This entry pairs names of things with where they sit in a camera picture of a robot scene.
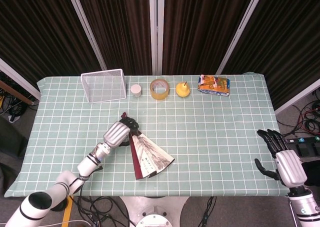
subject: green checkered tablecloth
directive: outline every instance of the green checkered tablecloth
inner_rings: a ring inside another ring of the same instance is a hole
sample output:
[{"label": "green checkered tablecloth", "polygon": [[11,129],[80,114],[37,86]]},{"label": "green checkered tablecloth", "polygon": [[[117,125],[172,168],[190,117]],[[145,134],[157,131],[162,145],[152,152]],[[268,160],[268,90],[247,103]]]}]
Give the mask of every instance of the green checkered tablecloth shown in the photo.
[{"label": "green checkered tablecloth", "polygon": [[[198,75],[126,76],[126,99],[89,104],[80,77],[46,77],[38,82],[41,101],[21,172],[5,196],[27,196],[54,184],[103,141],[106,130],[123,112],[175,161],[160,174],[135,180],[130,147],[105,158],[83,187],[85,196],[278,196],[287,189],[256,168],[275,165],[258,129],[278,130],[265,78],[259,74],[227,75],[230,96],[197,90]],[[150,83],[170,85],[169,96],[156,101]],[[181,98],[175,86],[188,81],[191,94]],[[135,98],[129,89],[142,87]]]}]

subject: brown curtain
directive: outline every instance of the brown curtain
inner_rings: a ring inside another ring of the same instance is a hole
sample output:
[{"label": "brown curtain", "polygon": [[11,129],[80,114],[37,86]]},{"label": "brown curtain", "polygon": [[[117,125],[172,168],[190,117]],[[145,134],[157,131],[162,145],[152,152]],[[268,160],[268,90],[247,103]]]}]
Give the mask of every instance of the brown curtain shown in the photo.
[{"label": "brown curtain", "polygon": [[70,0],[0,0],[0,58],[34,86],[101,70]]},{"label": "brown curtain", "polygon": [[223,74],[264,74],[275,109],[320,78],[320,0],[260,0]]},{"label": "brown curtain", "polygon": [[108,69],[152,75],[149,0],[80,0]]},{"label": "brown curtain", "polygon": [[215,74],[250,0],[164,0],[162,73]]}]

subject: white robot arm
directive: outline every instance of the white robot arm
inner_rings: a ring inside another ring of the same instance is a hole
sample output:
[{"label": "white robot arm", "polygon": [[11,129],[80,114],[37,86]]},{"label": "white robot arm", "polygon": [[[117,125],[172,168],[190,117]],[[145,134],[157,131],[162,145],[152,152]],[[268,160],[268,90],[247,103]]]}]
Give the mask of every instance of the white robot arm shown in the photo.
[{"label": "white robot arm", "polygon": [[293,215],[293,210],[295,211],[302,227],[320,226],[320,208],[311,190],[304,186],[307,176],[300,158],[292,149],[289,149],[288,144],[277,131],[259,129],[257,133],[266,142],[277,169],[276,172],[266,170],[258,159],[254,160],[256,167],[263,175],[281,181],[289,188],[291,213]]},{"label": "white robot arm", "polygon": [[104,134],[104,142],[98,143],[78,165],[78,177],[66,170],[58,176],[53,186],[27,196],[9,219],[6,227],[39,226],[50,209],[56,207],[69,195],[78,192],[93,172],[102,169],[100,163],[110,153],[110,150],[119,146],[129,132],[138,127],[139,125],[128,117],[115,122]]}]

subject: roll of tape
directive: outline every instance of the roll of tape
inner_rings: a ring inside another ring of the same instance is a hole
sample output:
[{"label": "roll of tape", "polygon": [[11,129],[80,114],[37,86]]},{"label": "roll of tape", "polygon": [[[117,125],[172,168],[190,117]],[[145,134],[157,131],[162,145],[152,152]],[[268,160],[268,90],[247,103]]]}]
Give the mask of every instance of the roll of tape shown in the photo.
[{"label": "roll of tape", "polygon": [[[163,93],[156,93],[155,92],[155,88],[156,87],[164,87],[165,88],[165,91]],[[164,100],[168,94],[169,94],[169,84],[167,81],[165,81],[164,79],[162,78],[157,78],[155,79],[154,81],[151,82],[150,84],[150,93],[151,93],[151,96],[160,101],[160,100]]]}]

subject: floor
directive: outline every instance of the floor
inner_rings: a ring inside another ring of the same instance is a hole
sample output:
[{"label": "floor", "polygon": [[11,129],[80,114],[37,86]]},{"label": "floor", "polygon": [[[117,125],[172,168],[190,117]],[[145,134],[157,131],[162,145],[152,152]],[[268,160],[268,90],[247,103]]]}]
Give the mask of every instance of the floor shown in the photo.
[{"label": "floor", "polygon": [[[295,103],[298,108],[302,108],[305,104],[314,101],[316,98],[313,95],[308,95]],[[28,138],[32,129],[33,121],[36,111],[28,109],[27,112],[13,125]],[[299,116],[299,112],[294,107],[289,107],[280,114],[277,115],[277,119],[288,125],[295,125]],[[279,125],[280,132],[282,134],[291,131],[291,127]],[[308,134],[297,133],[298,137],[307,137]],[[0,153],[0,162],[10,165],[13,168],[19,170],[22,161],[10,158]],[[315,196],[319,199],[319,190],[312,189]],[[19,207],[23,198],[0,198],[0,223],[5,223]],[[123,208],[124,204],[119,197],[115,198]],[[202,219],[204,210],[207,205],[207,197],[191,197],[187,200],[183,207],[180,217],[181,227],[197,227]],[[104,201],[99,204],[103,209],[107,209],[109,202]],[[59,223],[63,219],[63,212],[51,211],[41,223],[42,225],[50,225]],[[125,223],[125,218],[120,211],[113,207],[110,214],[113,218]],[[78,210],[75,205],[72,206],[71,220],[81,220]],[[68,225],[69,227],[86,226],[80,222],[73,222]],[[103,226],[113,226],[111,222],[106,220]],[[293,227],[294,222],[292,220],[290,210],[288,207],[288,201],[286,197],[273,197],[273,196],[239,196],[239,197],[218,197],[216,206],[212,215],[210,216],[208,227]]]}]

